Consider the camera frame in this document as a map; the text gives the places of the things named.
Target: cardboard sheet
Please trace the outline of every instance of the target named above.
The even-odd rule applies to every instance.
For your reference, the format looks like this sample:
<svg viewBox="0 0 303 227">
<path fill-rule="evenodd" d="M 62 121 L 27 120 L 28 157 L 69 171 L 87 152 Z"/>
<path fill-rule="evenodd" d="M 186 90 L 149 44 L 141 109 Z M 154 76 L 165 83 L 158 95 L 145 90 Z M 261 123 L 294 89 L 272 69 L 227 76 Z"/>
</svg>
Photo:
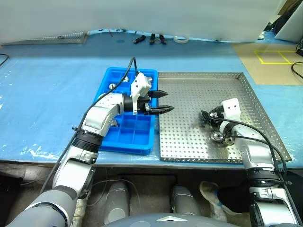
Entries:
<svg viewBox="0 0 303 227">
<path fill-rule="evenodd" d="M 233 48 L 256 84 L 303 85 L 303 80 L 291 71 L 291 65 L 303 61 L 295 53 L 296 45 L 233 44 Z M 303 75 L 303 65 L 296 65 Z"/>
</svg>

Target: table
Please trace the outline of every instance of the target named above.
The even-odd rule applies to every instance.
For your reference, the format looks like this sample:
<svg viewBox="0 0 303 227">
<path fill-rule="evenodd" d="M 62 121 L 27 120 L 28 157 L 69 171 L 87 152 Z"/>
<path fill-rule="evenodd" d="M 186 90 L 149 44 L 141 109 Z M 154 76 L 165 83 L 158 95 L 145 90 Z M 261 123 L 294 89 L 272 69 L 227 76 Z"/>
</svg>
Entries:
<svg viewBox="0 0 303 227">
<path fill-rule="evenodd" d="M 139 44 L 132 33 L 95 32 L 82 44 L 4 46 L 10 56 L 0 68 L 0 160 L 54 163 L 73 134 L 71 128 L 91 104 L 108 67 L 180 72 L 243 72 L 278 131 L 293 161 L 303 167 L 303 87 L 256 85 L 230 43 L 191 40 Z M 264 43 L 283 43 L 265 34 Z M 180 168 L 243 168 L 242 164 L 160 161 L 159 121 L 148 156 L 100 152 L 97 165 Z"/>
</svg>

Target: blue plastic tray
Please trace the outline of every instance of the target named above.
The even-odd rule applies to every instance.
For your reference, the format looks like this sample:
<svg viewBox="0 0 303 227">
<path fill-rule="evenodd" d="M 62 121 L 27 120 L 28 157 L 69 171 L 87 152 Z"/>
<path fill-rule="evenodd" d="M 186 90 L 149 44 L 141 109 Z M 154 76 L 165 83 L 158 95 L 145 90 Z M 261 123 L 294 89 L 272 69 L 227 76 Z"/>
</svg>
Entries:
<svg viewBox="0 0 303 227">
<path fill-rule="evenodd" d="M 96 99 L 109 91 L 109 85 L 117 84 L 125 74 L 125 68 L 108 68 L 98 89 Z M 152 77 L 151 90 L 158 89 L 158 72 L 155 70 L 139 69 L 145 76 Z M 127 74 L 129 82 L 123 82 L 114 93 L 130 95 L 131 83 L 134 81 L 135 71 L 131 69 Z M 157 100 L 152 99 L 149 104 L 157 105 Z M 125 112 L 117 116 L 118 127 L 110 127 L 108 134 L 103 139 L 99 150 L 148 155 L 153 147 L 155 116 L 146 116 L 142 113 L 133 115 L 133 112 Z"/>
</svg>

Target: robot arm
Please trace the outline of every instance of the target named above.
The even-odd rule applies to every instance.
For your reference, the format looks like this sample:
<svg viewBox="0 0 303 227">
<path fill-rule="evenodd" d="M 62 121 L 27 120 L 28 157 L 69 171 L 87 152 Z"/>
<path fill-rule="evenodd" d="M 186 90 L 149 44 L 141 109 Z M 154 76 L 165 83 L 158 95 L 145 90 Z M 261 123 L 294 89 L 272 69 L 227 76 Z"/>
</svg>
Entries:
<svg viewBox="0 0 303 227">
<path fill-rule="evenodd" d="M 114 117 L 125 111 L 162 114 L 174 109 L 168 105 L 150 107 L 151 98 L 167 95 L 150 88 L 149 79 L 139 73 L 131 85 L 131 96 L 110 93 L 91 107 L 54 176 L 53 188 L 40 194 L 8 227 L 69 227 L 77 199 L 85 198 L 91 188 L 92 164 Z"/>
<path fill-rule="evenodd" d="M 221 102 L 211 113 L 208 121 L 218 128 L 212 139 L 234 142 L 242 155 L 244 167 L 250 183 L 250 219 L 253 227 L 270 227 L 282 223 L 299 224 L 300 217 L 295 215 L 290 195 L 286 193 L 285 182 L 275 169 L 273 157 L 267 144 L 240 137 L 263 140 L 256 130 L 229 121 L 216 121 L 226 119 L 240 122 L 240 105 L 238 99 L 229 99 Z"/>
</svg>

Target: metal tray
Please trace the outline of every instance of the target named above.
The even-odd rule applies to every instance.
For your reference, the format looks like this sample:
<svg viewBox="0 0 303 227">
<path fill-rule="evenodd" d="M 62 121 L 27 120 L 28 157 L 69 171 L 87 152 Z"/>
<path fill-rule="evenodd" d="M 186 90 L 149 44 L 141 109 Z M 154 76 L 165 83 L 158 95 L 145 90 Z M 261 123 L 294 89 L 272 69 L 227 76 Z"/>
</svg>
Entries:
<svg viewBox="0 0 303 227">
<path fill-rule="evenodd" d="M 240 151 L 210 140 L 199 124 L 201 110 L 210 111 L 226 99 L 238 98 L 241 120 L 266 134 L 290 161 L 284 144 L 243 73 L 160 72 L 159 89 L 168 92 L 160 105 L 175 109 L 160 115 L 160 156 L 163 161 L 241 163 Z"/>
</svg>

